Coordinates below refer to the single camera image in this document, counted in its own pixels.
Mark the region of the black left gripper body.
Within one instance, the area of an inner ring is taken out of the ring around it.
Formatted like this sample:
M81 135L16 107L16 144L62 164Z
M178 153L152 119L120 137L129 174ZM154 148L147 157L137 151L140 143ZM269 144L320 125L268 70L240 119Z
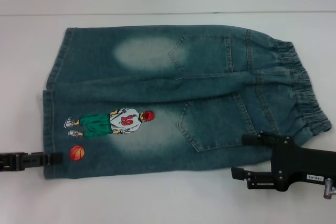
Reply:
M16 153L1 153L0 154L0 171L14 172L17 171Z

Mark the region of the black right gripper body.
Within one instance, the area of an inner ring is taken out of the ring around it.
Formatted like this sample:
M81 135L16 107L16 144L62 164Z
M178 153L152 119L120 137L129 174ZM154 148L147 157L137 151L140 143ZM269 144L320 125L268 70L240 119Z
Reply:
M296 182L319 184L335 191L335 152L298 146L288 138L272 150L272 175L277 191L287 191Z

